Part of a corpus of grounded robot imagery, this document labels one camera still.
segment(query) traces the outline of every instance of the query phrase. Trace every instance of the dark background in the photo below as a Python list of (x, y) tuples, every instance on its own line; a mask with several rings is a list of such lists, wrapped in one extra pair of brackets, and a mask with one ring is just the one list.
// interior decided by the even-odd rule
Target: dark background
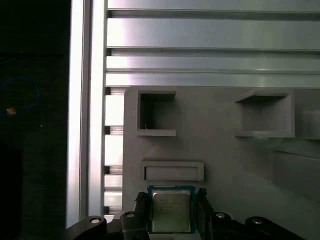
[[(70, 0), (0, 0), (0, 86), (33, 80), (40, 100), (0, 117), (0, 239), (48, 239), (65, 228)], [(19, 79), (0, 87), (0, 115), (36, 99)]]

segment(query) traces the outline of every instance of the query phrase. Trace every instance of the gray plastic panel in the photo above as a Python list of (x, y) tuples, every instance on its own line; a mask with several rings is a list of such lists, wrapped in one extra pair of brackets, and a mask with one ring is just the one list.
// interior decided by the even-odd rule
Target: gray plastic panel
[(273, 152), (272, 182), (320, 203), (320, 159)]
[(199, 161), (142, 161), (141, 179), (203, 182), (204, 163)]
[[(284, 89), (293, 91), (295, 138), (260, 138), (235, 137), (242, 127), (242, 108), (235, 103), (236, 98), (252, 88), (191, 86), (176, 87), (174, 104), (168, 104), (166, 114), (159, 118), (162, 124), (171, 124), (176, 137), (137, 136), (133, 110), (139, 89), (130, 87), (124, 96), (124, 211), (133, 209), (137, 192), (146, 191), (148, 185), (190, 184), (142, 180), (143, 160), (201, 161), (205, 179), (192, 184), (207, 188), (207, 198), (215, 211), (231, 214), (242, 223), (248, 217), (263, 216), (305, 239), (320, 239), (320, 202), (273, 184), (269, 156), (270, 151), (286, 151), (320, 159), (319, 143), (303, 138), (303, 113), (320, 102), (319, 90)], [(199, 239), (198, 234), (169, 237)]]

